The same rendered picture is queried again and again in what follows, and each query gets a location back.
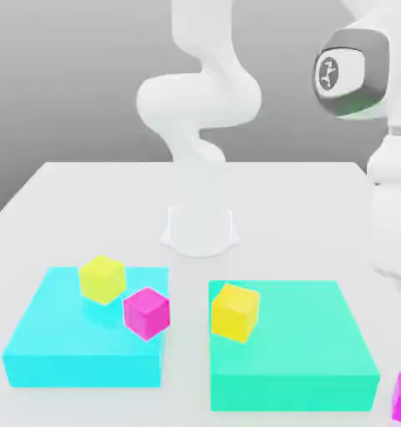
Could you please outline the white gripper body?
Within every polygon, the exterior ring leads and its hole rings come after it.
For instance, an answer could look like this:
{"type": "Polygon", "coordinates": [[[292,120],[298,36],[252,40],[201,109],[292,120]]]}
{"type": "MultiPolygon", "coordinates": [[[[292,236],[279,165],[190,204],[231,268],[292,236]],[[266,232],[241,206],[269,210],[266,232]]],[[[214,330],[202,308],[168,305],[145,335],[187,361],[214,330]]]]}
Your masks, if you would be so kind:
{"type": "Polygon", "coordinates": [[[373,266],[401,293],[401,184],[381,184],[373,191],[373,266]]]}

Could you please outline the small golden yellow cube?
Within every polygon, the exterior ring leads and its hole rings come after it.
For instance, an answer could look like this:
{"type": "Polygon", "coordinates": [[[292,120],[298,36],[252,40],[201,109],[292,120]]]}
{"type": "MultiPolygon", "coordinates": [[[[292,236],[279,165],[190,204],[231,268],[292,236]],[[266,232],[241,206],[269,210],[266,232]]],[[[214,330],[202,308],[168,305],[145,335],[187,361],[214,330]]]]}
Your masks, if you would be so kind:
{"type": "Polygon", "coordinates": [[[211,304],[211,332],[245,344],[258,322],[260,294],[225,283],[211,304]]]}

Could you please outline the small lime yellow cube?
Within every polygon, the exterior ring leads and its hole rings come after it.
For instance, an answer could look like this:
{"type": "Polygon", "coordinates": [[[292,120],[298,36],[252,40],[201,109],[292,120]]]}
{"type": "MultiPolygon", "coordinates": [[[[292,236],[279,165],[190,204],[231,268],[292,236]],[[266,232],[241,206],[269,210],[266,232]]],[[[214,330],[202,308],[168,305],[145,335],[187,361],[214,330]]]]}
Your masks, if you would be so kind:
{"type": "Polygon", "coordinates": [[[83,297],[101,304],[111,304],[126,290],[125,266],[121,261],[99,255],[78,269],[83,297]]]}

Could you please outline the large turquoise green box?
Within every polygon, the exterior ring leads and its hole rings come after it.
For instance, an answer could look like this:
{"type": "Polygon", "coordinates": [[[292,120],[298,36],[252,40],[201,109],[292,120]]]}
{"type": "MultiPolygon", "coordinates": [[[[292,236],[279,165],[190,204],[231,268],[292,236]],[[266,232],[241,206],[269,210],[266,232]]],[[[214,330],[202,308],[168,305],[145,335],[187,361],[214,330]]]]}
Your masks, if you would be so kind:
{"type": "Polygon", "coordinates": [[[244,344],[209,335],[213,411],[370,411],[380,373],[335,281],[239,280],[258,292],[244,344]]]}

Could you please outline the large cyan box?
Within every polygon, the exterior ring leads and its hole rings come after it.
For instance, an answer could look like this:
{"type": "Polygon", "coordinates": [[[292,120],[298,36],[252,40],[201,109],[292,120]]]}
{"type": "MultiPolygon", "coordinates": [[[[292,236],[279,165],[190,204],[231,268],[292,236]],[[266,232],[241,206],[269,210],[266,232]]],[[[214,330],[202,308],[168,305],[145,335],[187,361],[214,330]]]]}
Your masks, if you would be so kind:
{"type": "Polygon", "coordinates": [[[78,269],[52,267],[3,351],[8,382],[20,388],[157,388],[165,334],[139,338],[123,300],[145,287],[168,295],[168,269],[128,267],[127,289],[102,306],[81,295],[78,269]]]}

